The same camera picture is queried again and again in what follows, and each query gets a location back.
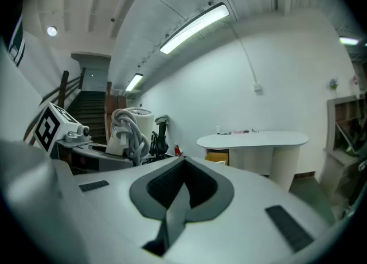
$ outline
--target stair railing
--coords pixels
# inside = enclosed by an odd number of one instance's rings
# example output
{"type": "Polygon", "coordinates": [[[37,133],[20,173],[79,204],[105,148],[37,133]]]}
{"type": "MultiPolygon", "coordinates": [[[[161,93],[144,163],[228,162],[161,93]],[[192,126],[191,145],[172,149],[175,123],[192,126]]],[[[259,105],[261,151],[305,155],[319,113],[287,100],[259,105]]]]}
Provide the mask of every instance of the stair railing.
{"type": "MultiPolygon", "coordinates": [[[[47,101],[52,95],[54,95],[55,93],[58,92],[58,94],[51,99],[49,102],[53,103],[61,108],[64,108],[64,103],[65,100],[68,98],[69,95],[71,95],[76,89],[81,89],[81,86],[83,85],[83,80],[84,80],[84,74],[85,74],[85,67],[83,67],[80,76],[69,80],[69,71],[64,71],[63,72],[63,76],[61,77],[61,83],[60,86],[55,88],[53,91],[49,92],[48,94],[46,94],[43,98],[42,101],[40,103],[40,105],[42,105],[45,101],[47,101]]],[[[32,122],[29,124],[24,137],[23,137],[23,141],[25,141],[28,137],[28,135],[32,132],[33,127],[37,124],[38,119],[40,118],[41,114],[42,114],[43,110],[41,110],[41,112],[39,114],[37,114],[36,117],[34,117],[34,119],[32,120],[32,122]]],[[[30,140],[29,144],[33,145],[34,142],[36,141],[36,138],[33,136],[32,139],[30,140]]]]}

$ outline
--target white table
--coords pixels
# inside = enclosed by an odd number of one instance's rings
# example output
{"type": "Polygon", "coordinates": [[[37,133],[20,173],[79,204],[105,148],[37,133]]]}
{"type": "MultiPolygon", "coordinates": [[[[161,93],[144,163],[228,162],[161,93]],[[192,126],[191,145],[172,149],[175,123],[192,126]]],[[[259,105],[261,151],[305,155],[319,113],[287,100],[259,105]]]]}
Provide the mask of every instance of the white table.
{"type": "Polygon", "coordinates": [[[210,150],[229,150],[229,165],[269,178],[289,190],[297,169],[299,147],[309,138],[293,131],[260,131],[231,135],[207,135],[197,144],[210,150]]]}

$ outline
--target ceiling light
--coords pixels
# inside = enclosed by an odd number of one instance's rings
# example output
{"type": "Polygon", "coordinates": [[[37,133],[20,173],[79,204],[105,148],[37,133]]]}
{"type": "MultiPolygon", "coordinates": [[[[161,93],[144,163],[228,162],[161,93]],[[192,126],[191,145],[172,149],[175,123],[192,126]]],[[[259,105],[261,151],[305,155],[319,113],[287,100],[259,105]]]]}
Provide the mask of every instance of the ceiling light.
{"type": "Polygon", "coordinates": [[[160,47],[160,51],[168,54],[174,48],[179,46],[193,34],[199,32],[204,27],[213,22],[229,15],[229,11],[225,4],[219,3],[209,8],[207,11],[200,13],[194,17],[178,31],[176,31],[170,38],[168,38],[160,47]]]}
{"type": "Polygon", "coordinates": [[[48,27],[48,28],[47,28],[47,33],[48,33],[50,36],[54,37],[55,35],[57,35],[57,29],[56,29],[56,27],[54,27],[54,26],[50,26],[50,27],[48,27]]]}
{"type": "Polygon", "coordinates": [[[344,45],[357,45],[358,44],[358,40],[356,40],[355,38],[350,38],[350,37],[341,37],[340,42],[344,45]]]}
{"type": "Polygon", "coordinates": [[[126,91],[130,92],[136,86],[136,84],[143,78],[142,74],[136,73],[132,81],[128,84],[126,91]]]}

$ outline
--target shelf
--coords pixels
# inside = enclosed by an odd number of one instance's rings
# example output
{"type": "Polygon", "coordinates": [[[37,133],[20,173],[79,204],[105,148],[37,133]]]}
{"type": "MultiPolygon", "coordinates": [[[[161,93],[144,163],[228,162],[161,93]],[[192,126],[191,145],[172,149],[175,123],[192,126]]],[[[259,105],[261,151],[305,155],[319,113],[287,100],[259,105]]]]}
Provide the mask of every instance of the shelf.
{"type": "Polygon", "coordinates": [[[353,165],[354,163],[357,163],[360,158],[359,157],[352,157],[349,156],[347,153],[345,153],[343,150],[341,149],[336,149],[333,151],[329,151],[327,149],[325,149],[326,152],[332,156],[334,159],[336,159],[337,161],[339,161],[341,164],[344,165],[344,167],[348,167],[350,165],[353,165]]]}

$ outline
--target white robot surface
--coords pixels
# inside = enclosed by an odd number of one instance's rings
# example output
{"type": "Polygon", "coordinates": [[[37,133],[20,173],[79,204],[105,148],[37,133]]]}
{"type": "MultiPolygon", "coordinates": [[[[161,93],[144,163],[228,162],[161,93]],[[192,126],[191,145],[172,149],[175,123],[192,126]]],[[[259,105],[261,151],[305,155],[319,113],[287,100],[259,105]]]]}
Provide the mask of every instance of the white robot surface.
{"type": "Polygon", "coordinates": [[[144,217],[129,196],[138,178],[177,158],[103,173],[72,176],[53,160],[66,208],[83,238],[89,263],[270,263],[294,251],[266,209],[282,206],[312,239],[327,224],[305,203],[269,179],[214,162],[194,161],[226,177],[235,195],[213,220],[186,223],[172,246],[158,257],[141,247],[157,236],[160,220],[144,217]],[[79,185],[104,180],[108,185],[82,192],[79,185]]]}

